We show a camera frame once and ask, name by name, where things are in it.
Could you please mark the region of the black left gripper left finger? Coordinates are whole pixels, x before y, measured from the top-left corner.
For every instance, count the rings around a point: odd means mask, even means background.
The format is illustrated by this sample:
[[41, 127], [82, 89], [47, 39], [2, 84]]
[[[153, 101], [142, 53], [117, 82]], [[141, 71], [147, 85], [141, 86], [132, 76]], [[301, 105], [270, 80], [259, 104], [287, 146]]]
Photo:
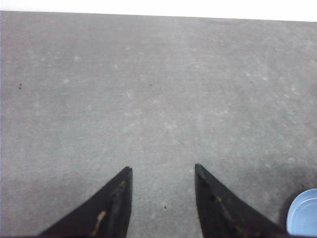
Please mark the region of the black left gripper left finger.
[[125, 167], [42, 236], [125, 236], [132, 210], [133, 171]]

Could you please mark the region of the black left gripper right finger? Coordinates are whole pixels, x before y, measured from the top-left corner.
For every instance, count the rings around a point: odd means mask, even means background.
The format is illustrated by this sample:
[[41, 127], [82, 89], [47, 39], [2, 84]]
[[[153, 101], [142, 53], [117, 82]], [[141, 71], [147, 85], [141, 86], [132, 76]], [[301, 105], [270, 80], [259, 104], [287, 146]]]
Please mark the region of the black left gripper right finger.
[[195, 165], [195, 194], [204, 236], [285, 236], [287, 232]]

